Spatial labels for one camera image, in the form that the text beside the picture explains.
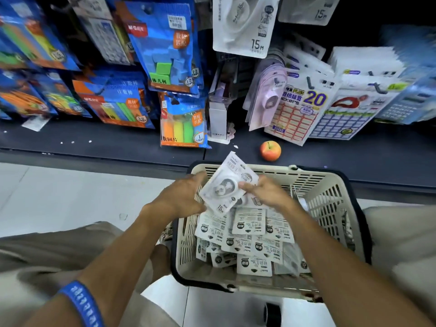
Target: number 20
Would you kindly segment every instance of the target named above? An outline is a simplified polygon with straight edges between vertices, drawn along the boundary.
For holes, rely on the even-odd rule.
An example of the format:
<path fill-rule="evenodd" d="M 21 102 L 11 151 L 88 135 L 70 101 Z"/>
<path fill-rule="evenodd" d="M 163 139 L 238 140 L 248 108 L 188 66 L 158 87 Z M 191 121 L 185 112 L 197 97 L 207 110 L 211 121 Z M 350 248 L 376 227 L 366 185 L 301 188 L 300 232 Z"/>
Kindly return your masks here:
<path fill-rule="evenodd" d="M 304 102 L 308 104 L 315 104 L 317 107 L 320 107 L 324 104 L 327 99 L 327 96 L 324 93 L 317 94 L 315 91 L 308 91 L 309 97 L 304 100 Z"/>

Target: red and yellow apple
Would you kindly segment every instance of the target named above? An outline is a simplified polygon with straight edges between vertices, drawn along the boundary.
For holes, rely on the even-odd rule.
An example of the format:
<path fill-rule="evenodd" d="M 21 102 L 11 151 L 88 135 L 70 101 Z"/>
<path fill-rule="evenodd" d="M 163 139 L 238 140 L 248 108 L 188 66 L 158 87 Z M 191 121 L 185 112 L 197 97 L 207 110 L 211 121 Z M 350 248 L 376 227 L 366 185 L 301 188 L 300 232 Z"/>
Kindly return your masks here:
<path fill-rule="evenodd" d="M 276 161 L 280 157 L 281 153 L 282 148 L 275 141 L 265 141 L 260 146 L 260 154 L 268 162 Z"/>

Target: shopping basket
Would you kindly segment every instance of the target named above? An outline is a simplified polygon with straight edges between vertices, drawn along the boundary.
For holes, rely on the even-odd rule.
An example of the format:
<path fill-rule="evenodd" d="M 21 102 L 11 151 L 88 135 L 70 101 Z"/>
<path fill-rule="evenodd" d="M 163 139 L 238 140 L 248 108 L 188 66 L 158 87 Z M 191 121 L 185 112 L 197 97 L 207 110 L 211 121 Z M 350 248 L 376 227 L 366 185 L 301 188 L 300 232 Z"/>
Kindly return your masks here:
<path fill-rule="evenodd" d="M 221 162 L 193 163 L 188 173 L 206 171 L 210 178 Z M 335 170 L 302 166 L 248 165 L 257 174 L 273 178 L 283 189 L 293 186 L 303 197 L 309 214 L 337 241 L 353 250 L 357 256 L 371 263 L 372 241 L 365 215 L 359 207 L 347 177 Z M 185 286 L 215 289 L 227 292 L 247 291 L 262 295 L 304 298 L 314 297 L 316 284 L 307 275 L 273 275 L 259 277 L 240 275 L 232 266 L 217 269 L 195 258 L 194 236 L 199 215 L 181 218 L 173 224 L 171 272 Z"/>

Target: person's right hand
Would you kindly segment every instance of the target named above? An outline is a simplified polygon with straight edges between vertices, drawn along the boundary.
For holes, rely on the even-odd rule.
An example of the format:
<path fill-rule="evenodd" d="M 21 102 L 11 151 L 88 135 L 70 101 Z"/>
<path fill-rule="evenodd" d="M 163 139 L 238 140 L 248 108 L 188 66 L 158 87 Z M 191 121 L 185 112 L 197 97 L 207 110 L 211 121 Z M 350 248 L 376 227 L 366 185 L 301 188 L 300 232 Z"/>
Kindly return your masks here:
<path fill-rule="evenodd" d="M 253 194 L 263 203 L 278 211 L 282 211 L 286 206 L 299 205 L 294 201 L 291 196 L 283 190 L 274 180 L 261 174 L 259 175 L 259 182 L 254 186 L 247 182 L 239 182 L 239 188 L 248 193 Z"/>

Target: shelf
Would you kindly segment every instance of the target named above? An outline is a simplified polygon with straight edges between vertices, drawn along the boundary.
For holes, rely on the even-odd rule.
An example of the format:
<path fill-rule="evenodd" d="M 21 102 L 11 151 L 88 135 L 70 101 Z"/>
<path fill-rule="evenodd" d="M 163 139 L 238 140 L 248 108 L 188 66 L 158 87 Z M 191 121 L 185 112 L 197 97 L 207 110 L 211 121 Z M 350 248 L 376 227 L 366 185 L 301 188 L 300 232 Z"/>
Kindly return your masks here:
<path fill-rule="evenodd" d="M 0 123 L 0 149 L 183 167 L 203 159 L 204 149 L 161 148 L 159 143 L 158 131 L 99 121 L 52 119 L 40 132 Z"/>
<path fill-rule="evenodd" d="M 299 165 L 342 171 L 351 181 L 436 188 L 436 135 L 417 126 L 368 124 L 351 141 L 310 139 L 303 147 L 258 129 L 237 129 L 229 145 L 211 142 L 205 160 L 224 160 L 230 151 L 248 164 L 267 164 L 259 152 L 264 141 L 280 144 L 273 165 Z"/>

